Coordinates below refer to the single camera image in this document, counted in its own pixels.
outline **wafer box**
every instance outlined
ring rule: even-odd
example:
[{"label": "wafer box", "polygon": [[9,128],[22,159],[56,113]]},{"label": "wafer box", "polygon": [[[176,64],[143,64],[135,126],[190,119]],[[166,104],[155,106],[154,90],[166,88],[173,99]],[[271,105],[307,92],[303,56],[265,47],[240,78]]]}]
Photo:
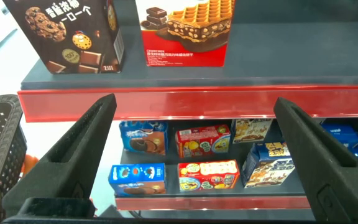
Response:
[{"label": "wafer box", "polygon": [[254,143],[242,166],[245,188],[280,185],[295,169],[285,142]]},{"label": "wafer box", "polygon": [[124,44],[113,0],[4,2],[51,73],[121,71]]},{"label": "wafer box", "polygon": [[235,0],[136,0],[148,66],[223,67]]}]

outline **snack box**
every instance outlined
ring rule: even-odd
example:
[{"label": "snack box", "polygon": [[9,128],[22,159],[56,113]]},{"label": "snack box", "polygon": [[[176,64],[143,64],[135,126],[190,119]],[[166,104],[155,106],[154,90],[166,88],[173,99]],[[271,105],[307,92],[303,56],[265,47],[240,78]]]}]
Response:
[{"label": "snack box", "polygon": [[119,124],[124,150],[165,155],[168,124],[163,121],[123,121]]},{"label": "snack box", "polygon": [[321,126],[348,149],[358,145],[357,133],[350,125],[322,124]]},{"label": "snack box", "polygon": [[295,169],[285,142],[254,143],[242,166],[245,188],[280,185]]},{"label": "snack box", "polygon": [[263,141],[270,129],[273,119],[234,119],[232,133],[233,144]]},{"label": "snack box", "polygon": [[51,73],[121,71],[124,44],[113,0],[4,3]]},{"label": "snack box", "polygon": [[232,189],[239,175],[236,160],[178,164],[181,191]]},{"label": "snack box", "polygon": [[230,130],[227,125],[190,128],[175,135],[180,158],[228,152]]},{"label": "snack box", "polygon": [[135,0],[147,66],[223,67],[235,0]]},{"label": "snack box", "polygon": [[165,165],[113,165],[109,183],[117,196],[164,194]]}]

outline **product box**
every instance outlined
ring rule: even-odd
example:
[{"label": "product box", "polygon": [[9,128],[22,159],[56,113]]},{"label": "product box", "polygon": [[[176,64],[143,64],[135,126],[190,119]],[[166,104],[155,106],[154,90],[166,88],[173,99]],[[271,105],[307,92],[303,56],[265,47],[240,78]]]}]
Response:
[{"label": "product box", "polygon": [[350,125],[322,124],[321,126],[348,149],[358,144],[357,133]]},{"label": "product box", "polygon": [[113,165],[109,183],[117,196],[164,194],[165,165]]},{"label": "product box", "polygon": [[123,121],[119,124],[124,150],[165,155],[168,124],[163,121]]},{"label": "product box", "polygon": [[135,0],[147,66],[223,67],[235,0]]},{"label": "product box", "polygon": [[230,130],[215,125],[177,131],[175,135],[180,158],[205,156],[229,151]]},{"label": "product box", "polygon": [[121,71],[124,44],[113,0],[4,2],[51,73]]},{"label": "product box", "polygon": [[239,175],[236,160],[178,164],[181,191],[232,189]]},{"label": "product box", "polygon": [[273,119],[234,119],[232,133],[233,143],[263,141],[270,129]]},{"label": "product box", "polygon": [[280,185],[295,169],[285,142],[254,143],[242,166],[245,188]]}]

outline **shelf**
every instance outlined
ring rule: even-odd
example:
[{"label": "shelf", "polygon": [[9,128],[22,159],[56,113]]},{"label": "shelf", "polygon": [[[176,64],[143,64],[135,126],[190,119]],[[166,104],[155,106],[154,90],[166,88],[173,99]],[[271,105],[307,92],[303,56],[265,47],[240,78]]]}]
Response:
[{"label": "shelf", "polygon": [[[179,162],[221,161],[236,159],[241,167],[252,147],[252,143],[233,144],[227,154],[215,154],[208,157],[192,157],[180,159],[177,156],[175,132],[180,129],[209,126],[214,124],[230,125],[231,120],[220,121],[171,121],[170,145],[166,156],[140,154],[135,152],[122,153],[121,164],[145,164],[164,162],[166,165],[167,193],[145,195],[144,197],[116,197],[118,210],[230,210],[230,209],[279,209],[309,208],[305,192],[298,178],[292,172],[282,185],[273,187],[256,187],[244,189],[241,179],[233,189],[202,190],[181,192],[179,190],[177,164]],[[282,141],[278,123],[274,121],[266,141]]]},{"label": "shelf", "polygon": [[38,61],[18,92],[27,121],[76,121],[109,93],[115,119],[274,117],[279,96],[312,116],[358,116],[358,5],[238,1],[223,68],[153,68],[134,1],[115,4],[122,73],[52,75]]}]

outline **cookie picture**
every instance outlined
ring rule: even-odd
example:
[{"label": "cookie picture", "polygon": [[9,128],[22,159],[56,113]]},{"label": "cookie picture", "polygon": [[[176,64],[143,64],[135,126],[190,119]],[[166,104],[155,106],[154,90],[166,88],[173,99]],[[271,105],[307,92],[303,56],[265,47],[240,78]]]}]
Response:
[{"label": "cookie picture", "polygon": [[112,8],[112,5],[110,5],[108,9],[108,21],[109,21],[110,29],[116,30],[117,28],[116,14],[114,13],[114,9]]},{"label": "cookie picture", "polygon": [[58,24],[50,21],[49,18],[41,12],[39,7],[31,7],[25,12],[25,20],[30,29],[44,39],[54,42],[61,42],[66,38],[66,27],[62,22]]},{"label": "cookie picture", "polygon": [[77,31],[74,34],[73,43],[82,50],[89,49],[92,46],[92,40],[81,31]]}]

